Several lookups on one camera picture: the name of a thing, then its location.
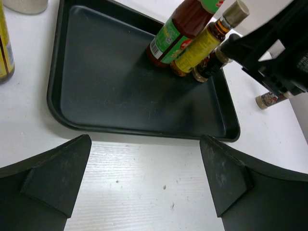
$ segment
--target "black tray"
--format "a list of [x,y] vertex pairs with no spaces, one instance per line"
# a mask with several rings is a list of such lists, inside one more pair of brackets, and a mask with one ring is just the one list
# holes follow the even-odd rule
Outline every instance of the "black tray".
[[61,0],[47,93],[54,118],[79,130],[236,141],[223,72],[199,84],[147,60],[161,27],[108,0]]

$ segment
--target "white container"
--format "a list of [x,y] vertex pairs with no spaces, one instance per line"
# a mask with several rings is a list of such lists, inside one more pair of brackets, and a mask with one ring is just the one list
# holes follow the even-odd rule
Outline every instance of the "white container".
[[20,13],[36,14],[46,10],[48,0],[2,0],[2,3]]

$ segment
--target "yellow label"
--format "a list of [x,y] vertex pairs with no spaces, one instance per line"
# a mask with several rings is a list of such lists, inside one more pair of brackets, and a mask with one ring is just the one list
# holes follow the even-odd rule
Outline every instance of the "yellow label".
[[175,64],[181,71],[189,73],[219,44],[220,41],[214,38],[206,28],[184,51],[183,55],[175,60]]
[[1,73],[3,72],[6,73],[7,71],[10,73],[13,70],[15,63],[1,0],[0,0],[0,38],[1,38],[0,56],[2,57],[0,58],[0,68],[4,67],[4,69],[0,71]]

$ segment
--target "barcode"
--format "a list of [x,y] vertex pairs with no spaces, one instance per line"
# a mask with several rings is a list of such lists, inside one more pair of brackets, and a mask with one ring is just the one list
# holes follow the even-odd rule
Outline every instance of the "barcode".
[[154,55],[154,57],[155,57],[156,59],[159,59],[159,57],[162,56],[163,53],[162,53],[162,52],[159,50],[159,48],[157,47],[155,38],[154,38],[153,41],[151,42],[150,48],[151,48],[152,54]]
[[9,42],[9,44],[6,46],[6,49],[7,49],[7,51],[8,51],[10,66],[13,66],[13,64],[14,64],[14,57],[13,57],[13,52],[12,52],[12,47],[11,47],[11,43],[10,43],[10,42]]

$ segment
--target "white table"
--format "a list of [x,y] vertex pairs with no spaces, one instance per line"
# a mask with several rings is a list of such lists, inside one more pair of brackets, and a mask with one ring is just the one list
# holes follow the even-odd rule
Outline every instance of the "white table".
[[[164,22],[181,0],[120,2]],[[0,167],[83,133],[57,123],[46,104],[58,5],[58,0],[50,0],[47,10],[34,16],[5,10],[16,71],[0,86]],[[290,103],[261,111],[254,98],[266,90],[235,62],[224,70],[242,130],[240,139],[230,146],[308,173],[308,146]],[[90,136],[92,151],[65,231],[223,231],[198,141],[103,133]]]

